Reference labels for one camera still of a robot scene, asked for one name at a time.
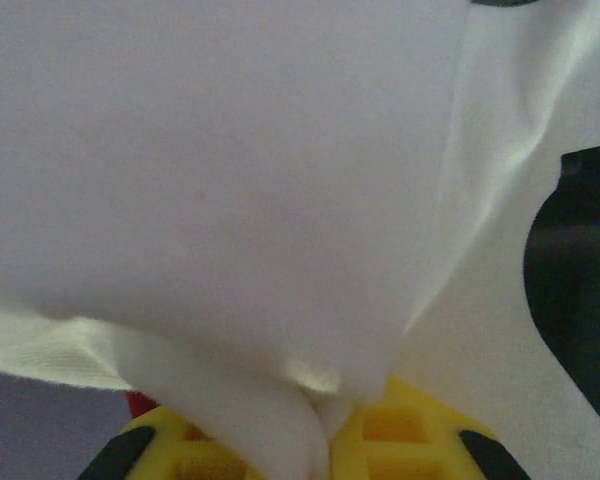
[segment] red object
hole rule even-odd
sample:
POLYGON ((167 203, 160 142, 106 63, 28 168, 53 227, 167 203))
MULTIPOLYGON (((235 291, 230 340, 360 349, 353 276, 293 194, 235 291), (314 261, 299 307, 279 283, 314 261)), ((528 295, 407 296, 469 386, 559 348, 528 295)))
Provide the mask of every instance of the red object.
POLYGON ((156 402, 138 392, 125 392, 125 396, 132 418, 144 415, 158 406, 156 402))

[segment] crumpled cloth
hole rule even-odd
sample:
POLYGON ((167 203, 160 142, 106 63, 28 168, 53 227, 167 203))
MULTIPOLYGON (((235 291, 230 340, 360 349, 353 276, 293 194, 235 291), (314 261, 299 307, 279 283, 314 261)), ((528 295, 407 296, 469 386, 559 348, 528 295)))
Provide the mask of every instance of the crumpled cloth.
POLYGON ((390 372, 533 478, 600 420, 528 231, 600 145, 600 0, 0 2, 0 371, 134 389, 324 478, 390 372))

